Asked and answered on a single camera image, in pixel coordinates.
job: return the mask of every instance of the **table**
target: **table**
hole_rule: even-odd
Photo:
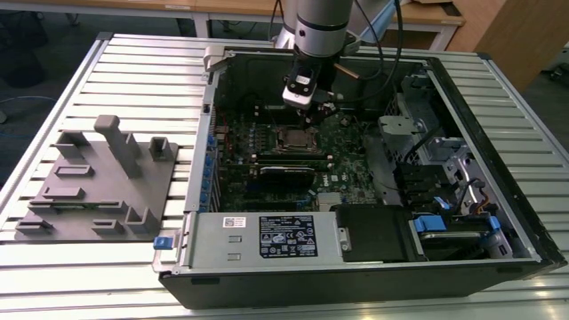
[[[130,15],[141,17],[169,17],[193,19],[195,34],[209,38],[210,21],[270,21],[273,11],[271,0],[0,0],[0,8],[25,11],[50,11],[62,13],[83,13],[98,15]],[[463,25],[465,19],[446,15],[438,5],[409,3],[402,6],[403,28],[406,31],[435,33],[430,50],[442,51],[453,38],[455,29]],[[275,23],[281,23],[279,12]],[[395,30],[393,22],[389,29]]]
[[[565,319],[569,267],[526,281],[502,283],[466,298],[387,301],[267,309],[185,310],[163,290],[151,266],[174,261],[154,256],[151,243],[10,244],[14,225],[41,188],[58,151],[61,129],[91,130],[98,114],[123,118],[121,130],[147,141],[153,132],[181,146],[161,234],[179,228],[195,142],[194,127],[206,78],[209,45],[269,48],[265,41],[119,35],[101,37],[65,88],[14,172],[0,191],[0,313],[2,319]],[[374,53],[374,48],[361,52]],[[437,56],[499,156],[569,259],[569,154],[511,88],[494,63],[475,53],[403,50]],[[101,139],[93,132],[87,139]]]

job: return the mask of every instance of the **slotted aluminum surface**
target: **slotted aluminum surface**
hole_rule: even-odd
[[[114,35],[97,41],[59,102],[0,194],[0,318],[106,319],[214,317],[215,319],[566,319],[569,267],[527,281],[502,283],[470,297],[270,309],[185,310],[161,287],[150,262],[150,243],[18,245],[14,225],[58,156],[49,146],[62,129],[87,131],[99,114],[121,117],[137,141],[165,135],[181,146],[161,222],[179,227],[198,106],[203,48],[267,47],[259,41]],[[470,53],[406,52],[442,61],[478,122],[569,259],[567,154],[494,68]],[[163,251],[162,264],[174,261]]]

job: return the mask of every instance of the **white label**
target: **white label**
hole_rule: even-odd
[[[223,217],[222,227],[223,228],[245,228],[246,218],[245,217]]]
[[[165,5],[166,9],[189,10],[187,5]]]
[[[297,75],[295,76],[295,82],[298,82],[298,83],[301,83],[303,85],[307,85],[310,83],[310,78],[306,78],[306,77],[303,77],[301,75]]]
[[[443,24],[443,25],[461,25],[462,23],[459,21],[442,20],[441,24]]]

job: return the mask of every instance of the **power supply label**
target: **power supply label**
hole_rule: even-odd
[[[258,242],[265,259],[317,257],[313,216],[258,217]]]

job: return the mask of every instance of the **green circuit board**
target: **green circuit board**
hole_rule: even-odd
[[[362,149],[363,124],[353,122],[342,113],[325,119],[314,127],[311,155],[322,160],[275,160],[263,165],[314,168],[315,177],[307,191],[299,193],[271,193],[250,191],[247,181],[255,164],[251,155],[286,154],[278,150],[281,126],[253,124],[242,117],[225,119],[230,131],[222,142],[226,144],[219,165],[221,211],[318,211],[317,194],[335,192],[342,203],[377,203],[370,171]],[[265,205],[278,203],[281,209],[266,209]]]

